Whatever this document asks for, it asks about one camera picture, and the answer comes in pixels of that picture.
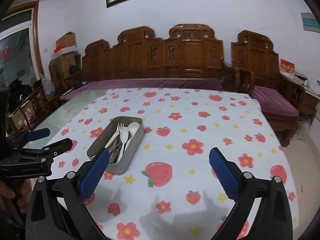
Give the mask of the left hand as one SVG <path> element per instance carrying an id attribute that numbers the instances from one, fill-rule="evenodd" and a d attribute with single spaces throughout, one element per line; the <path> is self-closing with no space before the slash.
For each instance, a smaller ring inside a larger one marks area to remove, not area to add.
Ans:
<path id="1" fill-rule="evenodd" d="M 1 194 L 1 211 L 5 211 L 6 207 L 3 201 L 3 198 L 14 199 L 16 197 L 16 192 L 8 187 L 3 181 L 0 182 L 0 194 Z M 17 200 L 17 205 L 20 208 L 21 213 L 27 213 L 27 209 L 29 207 L 29 202 L 32 194 L 32 184 L 31 180 L 25 180 L 19 192 L 19 198 Z"/>

